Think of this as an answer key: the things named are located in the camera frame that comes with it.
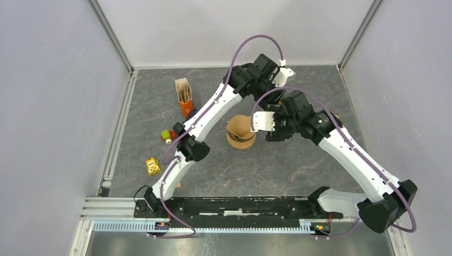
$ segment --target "black mount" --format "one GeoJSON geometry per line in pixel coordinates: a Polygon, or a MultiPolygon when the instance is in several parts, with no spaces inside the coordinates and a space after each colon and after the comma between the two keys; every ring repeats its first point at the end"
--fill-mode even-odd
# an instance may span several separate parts
{"type": "MultiPolygon", "coordinates": [[[[173,126],[173,130],[177,136],[181,136],[185,132],[185,127],[181,123],[176,123],[173,126]]],[[[204,159],[211,150],[205,142],[199,142],[195,139],[195,136],[186,134],[177,144],[177,149],[185,156],[187,162],[191,160],[199,162],[204,159]]]]}
{"type": "MultiPolygon", "coordinates": [[[[284,141],[299,133],[318,145],[323,138],[335,129],[333,122],[324,110],[315,112],[306,95],[300,91],[287,91],[279,99],[280,105],[269,105],[274,111],[275,130],[268,132],[267,141],[284,141]]],[[[342,122],[335,117],[339,126],[342,122]]]]}
{"type": "MultiPolygon", "coordinates": [[[[242,98],[252,94],[254,101],[257,101],[264,93],[276,88],[272,81],[278,73],[278,65],[261,54],[253,63],[233,67],[228,84],[234,88],[235,94],[240,94],[242,98]]],[[[282,94],[283,91],[270,93],[259,106],[266,110],[267,105],[276,104],[282,94]]]]}
{"type": "MultiPolygon", "coordinates": [[[[417,186],[411,181],[399,182],[399,191],[411,205],[417,192],[417,186]]],[[[372,203],[369,199],[358,203],[359,216],[371,230],[383,233],[404,214],[407,209],[396,192],[386,195],[385,199],[372,203]]]]}
{"type": "MultiPolygon", "coordinates": [[[[165,203],[172,213],[195,228],[277,228],[300,227],[300,219],[328,219],[317,200],[311,196],[260,196],[260,197],[172,197],[165,203]],[[256,213],[238,217],[224,216],[225,211],[256,213]]],[[[150,209],[150,199],[144,197],[135,205],[135,218],[168,218],[163,207],[150,209]]],[[[332,213],[333,219],[343,218],[343,214],[332,213]]],[[[183,224],[171,219],[172,228],[183,228],[183,224]]]]}
{"type": "Polygon", "coordinates": [[[163,209],[163,207],[160,207],[162,205],[160,199],[156,197],[154,192],[152,191],[152,187],[149,187],[144,192],[144,200],[136,201],[135,209],[140,208],[143,211],[151,211],[151,212],[158,212],[163,209]]]}

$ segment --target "metal strip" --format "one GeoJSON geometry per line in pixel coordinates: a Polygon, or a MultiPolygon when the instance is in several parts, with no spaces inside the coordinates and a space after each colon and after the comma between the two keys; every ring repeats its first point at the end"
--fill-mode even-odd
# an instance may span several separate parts
{"type": "Polygon", "coordinates": [[[133,198],[88,197],[81,220],[133,220],[133,198]]]}
{"type": "Polygon", "coordinates": [[[117,116],[115,130],[113,132],[110,149],[108,151],[104,169],[103,177],[99,182],[99,190],[97,195],[100,194],[103,187],[109,187],[111,185],[111,180],[113,178],[113,173],[116,167],[116,160],[119,154],[119,147],[121,145],[121,140],[124,134],[124,128],[127,121],[128,110],[132,102],[133,91],[135,89],[135,82],[138,76],[138,70],[134,71],[130,79],[128,80],[126,90],[124,92],[124,97],[121,103],[121,108],[117,116]]]}
{"type": "Polygon", "coordinates": [[[397,228],[389,227],[388,234],[392,248],[394,249],[395,256],[413,255],[408,249],[406,237],[404,239],[404,235],[406,235],[407,233],[404,233],[397,228]]]}
{"type": "Polygon", "coordinates": [[[349,47],[345,51],[344,57],[342,57],[341,62],[337,65],[339,69],[343,69],[345,65],[347,64],[348,60],[350,59],[350,56],[354,52],[356,46],[358,45],[359,41],[361,41],[361,38],[366,32],[367,28],[369,27],[370,22],[372,21],[372,18],[375,16],[375,13],[377,12],[378,8],[380,8],[381,3],[384,0],[374,0],[372,2],[372,5],[370,6],[369,10],[366,13],[366,16],[364,17],[363,21],[361,22],[361,25],[359,26],[358,30],[356,31],[352,42],[350,43],[349,47]]]}
{"type": "Polygon", "coordinates": [[[110,42],[112,43],[116,52],[119,54],[119,57],[121,58],[121,61],[124,64],[124,67],[130,73],[132,73],[134,70],[133,66],[130,63],[130,61],[128,60],[127,55],[124,52],[124,49],[122,48],[121,44],[119,43],[118,38],[116,37],[115,33],[113,32],[113,29],[111,28],[111,25],[107,20],[107,17],[105,16],[104,12],[102,11],[102,8],[101,8],[98,0],[88,0],[88,3],[90,4],[91,8],[93,9],[93,12],[96,14],[96,17],[98,17],[98,20],[99,20],[100,24],[102,25],[103,30],[105,31],[108,38],[110,39],[110,42]]]}
{"type": "Polygon", "coordinates": [[[361,135],[361,146],[365,151],[367,151],[366,139],[364,138],[364,133],[362,132],[362,125],[361,125],[361,122],[359,121],[358,113],[356,113],[356,111],[355,111],[353,100],[350,96],[349,89],[347,88],[347,83],[345,83],[344,71],[341,68],[339,68],[339,66],[337,66],[337,71],[339,71],[339,75],[341,77],[342,84],[344,85],[344,88],[345,88],[345,94],[347,94],[347,98],[350,102],[350,107],[352,108],[353,117],[356,120],[358,132],[361,135]]]}
{"type": "Polygon", "coordinates": [[[81,220],[78,222],[75,238],[72,243],[69,256],[84,256],[90,243],[91,233],[93,231],[94,221],[81,220]]]}
{"type": "MultiPolygon", "coordinates": [[[[191,233],[189,228],[156,229],[158,221],[105,221],[97,220],[93,231],[143,232],[143,233],[191,233]]],[[[197,233],[241,233],[241,234],[315,234],[310,230],[311,223],[300,221],[299,228],[195,228],[197,233]]]]}

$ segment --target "aluminum frame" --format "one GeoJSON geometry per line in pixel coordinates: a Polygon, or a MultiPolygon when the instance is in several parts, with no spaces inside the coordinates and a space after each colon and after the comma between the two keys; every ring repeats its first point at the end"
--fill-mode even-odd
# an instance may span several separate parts
{"type": "Polygon", "coordinates": [[[127,122],[127,115],[132,102],[133,91],[135,89],[136,78],[138,76],[136,70],[130,76],[121,102],[121,108],[116,118],[116,126],[111,136],[110,148],[104,162],[103,175],[99,180],[98,191],[96,195],[100,195],[103,189],[109,189],[113,174],[115,172],[116,160],[119,154],[119,148],[124,134],[124,128],[127,122]]]}
{"type": "MultiPolygon", "coordinates": [[[[143,231],[155,231],[151,225],[154,225],[157,221],[163,222],[169,219],[139,219],[133,217],[135,210],[135,202],[133,198],[122,197],[87,197],[85,205],[82,210],[82,216],[80,218],[77,232],[74,238],[69,255],[70,256],[84,256],[86,255],[88,245],[91,239],[93,231],[125,231],[125,232],[143,232],[143,231]]],[[[308,223],[323,223],[326,219],[301,219],[300,225],[307,225],[308,223]]],[[[340,220],[333,220],[333,222],[350,222],[353,223],[354,219],[346,217],[340,220]]],[[[172,230],[172,233],[184,233],[187,230],[172,230]]],[[[200,229],[200,233],[218,233],[218,230],[213,229],[200,229]]],[[[221,233],[297,233],[307,234],[300,230],[260,230],[258,232],[250,230],[221,230],[221,233]]],[[[388,229],[390,235],[391,244],[396,256],[409,256],[412,255],[407,250],[407,239],[403,233],[393,227],[388,229]]]]}
{"type": "Polygon", "coordinates": [[[378,9],[380,8],[381,3],[383,1],[384,0],[374,0],[372,2],[372,5],[370,5],[370,8],[367,11],[366,16],[364,16],[364,19],[362,20],[361,25],[359,25],[359,28],[356,31],[356,33],[352,39],[352,42],[350,42],[350,45],[347,48],[347,50],[345,51],[344,56],[342,57],[341,61],[337,65],[337,67],[339,69],[343,69],[345,67],[345,65],[347,64],[347,62],[349,61],[350,56],[352,55],[352,53],[356,49],[357,45],[361,41],[363,34],[366,32],[367,28],[369,27],[369,24],[372,22],[372,19],[375,16],[375,13],[378,11],[378,9]]]}
{"type": "Polygon", "coordinates": [[[116,37],[115,32],[113,31],[110,23],[108,22],[108,19],[105,16],[98,0],[87,0],[87,1],[90,4],[91,8],[93,9],[93,12],[96,15],[97,19],[99,20],[99,23],[101,24],[103,30],[107,34],[108,39],[110,40],[111,44],[115,48],[119,57],[121,58],[121,61],[124,65],[124,67],[129,71],[129,73],[132,73],[134,71],[134,67],[132,66],[131,62],[129,61],[121,44],[119,43],[119,40],[116,37]]]}

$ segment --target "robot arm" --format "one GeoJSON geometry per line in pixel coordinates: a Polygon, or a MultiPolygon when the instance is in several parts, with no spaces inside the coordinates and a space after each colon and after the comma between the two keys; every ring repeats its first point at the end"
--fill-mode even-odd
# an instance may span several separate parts
{"type": "MultiPolygon", "coordinates": [[[[176,158],[152,187],[153,195],[148,197],[148,201],[153,210],[159,204],[160,189],[163,189],[162,199],[165,201],[170,199],[187,170],[207,156],[209,147],[204,143],[204,139],[224,113],[248,95],[252,94],[254,100],[258,101],[268,91],[284,86],[295,74],[291,69],[284,67],[283,62],[281,64],[282,67],[261,54],[253,63],[235,66],[220,97],[218,94],[225,86],[223,83],[194,117],[183,125],[180,123],[174,125],[173,129],[179,136],[186,131],[188,133],[182,136],[177,145],[176,158]]],[[[253,128],[255,131],[268,131],[267,141],[287,140],[295,133],[299,133],[332,155],[363,188],[363,194],[340,192],[328,187],[319,188],[310,195],[310,198],[317,200],[323,211],[360,217],[369,228],[378,233],[385,231],[406,212],[393,189],[345,143],[324,110],[317,113],[313,110],[303,93],[274,91],[265,96],[259,102],[259,106],[264,111],[254,114],[253,128]]],[[[338,119],[336,121],[340,124],[342,133],[353,140],[342,123],[338,119]]],[[[416,186],[410,180],[400,182],[397,177],[378,165],[362,148],[358,145],[355,147],[384,172],[411,204],[417,191],[416,186]]]]}

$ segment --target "white bracket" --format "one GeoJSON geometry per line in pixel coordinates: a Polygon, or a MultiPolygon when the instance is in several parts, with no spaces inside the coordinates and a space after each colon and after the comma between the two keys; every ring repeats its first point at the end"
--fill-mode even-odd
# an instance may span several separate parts
{"type": "Polygon", "coordinates": [[[290,68],[279,68],[279,73],[276,75],[276,77],[271,82],[275,85],[275,87],[282,87],[284,86],[287,81],[289,81],[291,77],[295,76],[295,71],[291,70],[290,68]]]}
{"type": "Polygon", "coordinates": [[[180,151],[176,151],[174,155],[178,156],[180,160],[178,159],[172,160],[171,163],[166,168],[164,174],[160,176],[160,179],[152,186],[154,194],[156,195],[157,198],[160,198],[160,186],[163,186],[164,200],[168,200],[171,197],[173,197],[173,193],[174,190],[176,189],[177,184],[181,181],[181,179],[186,174],[188,169],[190,169],[190,167],[195,164],[195,161],[193,160],[187,162],[185,160],[185,156],[180,151]],[[176,165],[174,166],[174,169],[168,175],[167,179],[165,180],[165,183],[162,184],[163,177],[165,176],[166,172],[170,170],[174,162],[177,162],[176,165]]]}
{"type": "MultiPolygon", "coordinates": [[[[352,141],[354,148],[358,149],[366,158],[369,159],[395,187],[399,187],[399,179],[383,169],[369,154],[367,154],[350,136],[345,127],[341,128],[342,132],[352,141]]],[[[378,202],[384,199],[384,194],[390,195],[392,188],[378,174],[349,147],[339,134],[337,129],[329,133],[330,137],[323,138],[319,143],[319,147],[332,155],[356,180],[359,186],[366,193],[371,202],[378,202]]]]}
{"type": "Polygon", "coordinates": [[[275,121],[273,120],[273,115],[275,112],[272,111],[256,111],[253,117],[253,130],[257,131],[274,131],[275,121]]]}
{"type": "Polygon", "coordinates": [[[242,100],[240,94],[235,94],[234,88],[229,85],[226,86],[226,89],[222,93],[221,97],[218,100],[215,100],[223,87],[224,84],[221,83],[220,86],[218,86],[215,94],[204,104],[204,106],[198,111],[198,113],[196,113],[192,118],[184,123],[185,128],[187,128],[188,126],[192,127],[192,130],[189,132],[189,134],[190,136],[195,136],[196,140],[199,142],[203,142],[216,122],[218,122],[218,120],[220,120],[220,118],[226,112],[228,112],[229,109],[231,109],[242,100]],[[196,126],[193,125],[193,123],[204,111],[206,111],[206,109],[212,104],[212,102],[215,103],[215,105],[213,105],[210,110],[204,115],[204,117],[199,120],[196,126]]]}
{"type": "Polygon", "coordinates": [[[327,189],[317,201],[326,212],[340,212],[344,215],[359,217],[357,204],[366,200],[364,193],[350,193],[327,189]]]}

